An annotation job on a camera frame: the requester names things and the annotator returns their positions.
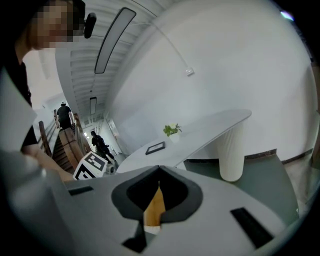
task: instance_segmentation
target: staircase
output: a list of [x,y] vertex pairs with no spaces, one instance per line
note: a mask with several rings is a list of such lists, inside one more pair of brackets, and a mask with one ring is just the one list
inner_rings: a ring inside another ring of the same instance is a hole
[[[75,133],[75,126],[71,126],[73,133]],[[61,143],[60,137],[58,136],[54,145],[52,159],[66,172],[74,174],[75,169],[69,162],[67,154],[64,150],[64,147]]]

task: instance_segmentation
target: person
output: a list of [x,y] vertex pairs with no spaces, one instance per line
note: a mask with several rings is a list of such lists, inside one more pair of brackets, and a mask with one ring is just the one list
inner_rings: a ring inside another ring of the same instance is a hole
[[[106,154],[108,155],[113,161],[116,161],[115,157],[110,153],[109,151],[109,146],[105,144],[104,139],[100,136],[97,135],[96,132],[93,130],[91,131],[91,135],[92,135],[92,140],[91,143],[93,146],[96,146],[96,150],[99,154]],[[110,160],[108,159],[108,157],[106,158],[106,160],[108,161],[108,164],[111,164]]]
[[61,127],[62,129],[71,128],[71,125],[74,125],[74,120],[72,118],[72,113],[70,107],[66,103],[61,102],[61,107],[56,113],[56,127]]
[[[5,1],[6,22],[2,33],[3,66],[21,95],[32,107],[24,56],[31,50],[52,48],[57,42],[69,42],[84,28],[86,5],[82,0]],[[59,173],[63,181],[72,181],[64,171],[38,146],[33,127],[22,144],[21,152],[36,158],[39,165]]]

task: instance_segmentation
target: ceiling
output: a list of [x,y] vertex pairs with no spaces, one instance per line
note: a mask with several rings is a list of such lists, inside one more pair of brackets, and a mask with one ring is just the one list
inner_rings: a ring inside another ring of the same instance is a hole
[[[66,100],[78,113],[82,125],[88,126],[103,118],[105,101],[118,69],[139,35],[154,18],[183,0],[84,0],[86,14],[95,13],[97,21],[89,39],[56,49],[56,65]],[[110,56],[105,72],[95,74],[96,60],[103,39],[119,10],[127,7],[136,16],[121,35]],[[96,113],[90,115],[90,97],[97,97]]]

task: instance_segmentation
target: white table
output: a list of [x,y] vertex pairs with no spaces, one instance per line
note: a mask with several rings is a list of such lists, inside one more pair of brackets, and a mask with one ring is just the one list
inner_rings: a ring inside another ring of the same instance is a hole
[[[247,109],[221,111],[183,126],[180,141],[172,143],[167,136],[158,138],[126,158],[117,169],[125,173],[147,166],[163,165],[185,169],[183,162],[210,142],[217,140],[221,177],[238,180],[243,172],[243,121],[251,116]],[[165,149],[146,155],[150,146],[165,142]]]

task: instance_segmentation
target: headphones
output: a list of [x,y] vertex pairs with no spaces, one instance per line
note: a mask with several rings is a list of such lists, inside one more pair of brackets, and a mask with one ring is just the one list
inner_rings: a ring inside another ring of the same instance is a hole
[[84,21],[84,37],[86,39],[90,38],[92,31],[94,30],[97,21],[97,15],[94,12],[89,13],[88,17]]

